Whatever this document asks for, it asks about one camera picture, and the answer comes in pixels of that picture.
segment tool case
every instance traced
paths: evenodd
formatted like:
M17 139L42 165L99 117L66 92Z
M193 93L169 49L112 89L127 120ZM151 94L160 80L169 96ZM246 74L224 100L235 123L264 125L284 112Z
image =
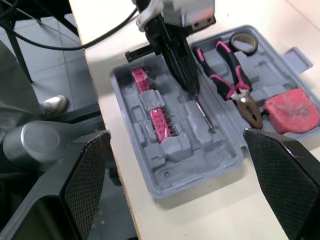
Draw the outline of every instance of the tool case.
M299 78L299 74L312 67L312 63L296 47L279 55L267 40L252 26L245 25L206 39L196 41L191 47L201 48L209 66L218 75L233 83L227 63L216 51L216 43L227 43L232 34L243 32L258 40L255 54L236 52L243 71L252 82L252 98L261 111L264 102L276 95L301 88L320 109L319 100ZM132 70L148 70L152 88L143 93L135 84ZM214 132L204 120L196 103L171 76L161 55L147 56L119 66L110 73L111 82L130 136L136 158L146 186L155 198L165 198L207 179L237 168L244 160L242 148L245 128L232 100L224 101L215 84L198 65L200 94L198 101L214 126ZM177 136L161 143L156 138L149 110L165 108L173 122ZM267 116L263 117L263 130L276 132ZM320 126L304 134L285 135L302 141L320 132Z

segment white table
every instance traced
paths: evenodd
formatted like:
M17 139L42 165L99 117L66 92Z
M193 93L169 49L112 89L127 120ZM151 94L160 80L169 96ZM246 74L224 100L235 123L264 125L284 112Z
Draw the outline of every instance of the white table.
M99 37L134 9L131 0L70 0L83 44ZM217 24L189 42L240 25L255 26L283 54L297 46L314 67L301 77L320 97L320 3L315 0L216 0ZM147 45L131 22L120 32L87 49L95 85L132 218L142 240L284 240L265 200L250 159L238 169L165 199L153 199L140 171L112 85L110 71L125 64L125 52ZM320 159L320 137L304 142Z

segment white sneaker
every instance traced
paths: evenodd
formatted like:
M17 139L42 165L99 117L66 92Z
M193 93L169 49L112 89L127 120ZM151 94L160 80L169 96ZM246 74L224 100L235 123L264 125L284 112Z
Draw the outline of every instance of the white sneaker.
M60 114L67 106L68 99L65 96L58 95L41 103L42 117L44 119L54 117Z

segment chair leg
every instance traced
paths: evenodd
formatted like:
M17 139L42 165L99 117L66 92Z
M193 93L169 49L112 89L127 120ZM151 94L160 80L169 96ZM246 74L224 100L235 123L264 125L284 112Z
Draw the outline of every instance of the chair leg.
M35 4L37 4L43 11L45 11L50 16L57 19L60 23L62 23L67 29L73 32L75 35L79 37L79 33L77 28L65 19L65 16L62 12L58 11L54 6L52 6L52 2L50 1L43 1L43 0L36 0Z
M8 23L7 25L12 30L14 29L14 24ZM8 38L9 38L10 44L11 44L11 46L13 48L13 51L14 51L15 56L16 56L16 59L18 60L19 65L20 65L23 73L25 74L25 76L29 80L29 82L33 83L34 81L32 81L32 79L31 79L31 76L30 76L30 73L29 73L25 58L24 58L24 56L23 56L23 54L21 52L21 49L20 49L20 46L19 46L19 43L18 43L18 40L17 40L16 36L13 35L12 33L8 32L8 31L6 31L6 34L7 34Z
M69 29L71 32L73 32L76 36L79 37L79 33L77 28L71 23L69 22L67 19L65 19L65 17L60 17L60 16L53 16L55 17L60 23L62 23L67 29Z

